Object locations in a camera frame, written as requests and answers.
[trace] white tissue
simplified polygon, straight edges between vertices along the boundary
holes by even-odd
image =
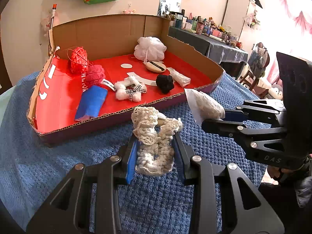
[[[206,93],[194,89],[184,89],[188,106],[190,107],[195,122],[201,126],[205,119],[220,120],[225,118],[222,105]]]
[[[172,78],[176,80],[181,87],[185,87],[188,84],[190,84],[191,82],[190,78],[180,74],[178,71],[176,71],[173,68],[167,68],[167,69],[170,71],[170,76],[172,76]]]

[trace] table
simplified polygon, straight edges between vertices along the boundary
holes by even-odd
[[[191,33],[171,26],[168,36],[193,46],[196,51],[220,64],[230,76],[236,79],[247,64],[246,51],[230,47],[203,34]]]

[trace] blue sponge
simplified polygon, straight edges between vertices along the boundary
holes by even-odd
[[[106,96],[107,90],[96,85],[83,92],[75,120],[80,121],[98,117]]]

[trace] person's hand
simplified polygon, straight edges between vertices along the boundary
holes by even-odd
[[[282,173],[293,173],[293,170],[288,170],[288,169],[282,169]],[[275,166],[268,166],[268,174],[270,175],[271,178],[278,178],[280,176],[280,171],[278,167]]]

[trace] white round sticker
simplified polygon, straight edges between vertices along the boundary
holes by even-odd
[[[132,68],[132,65],[131,64],[128,64],[128,63],[124,63],[122,65],[120,65],[122,68]]]

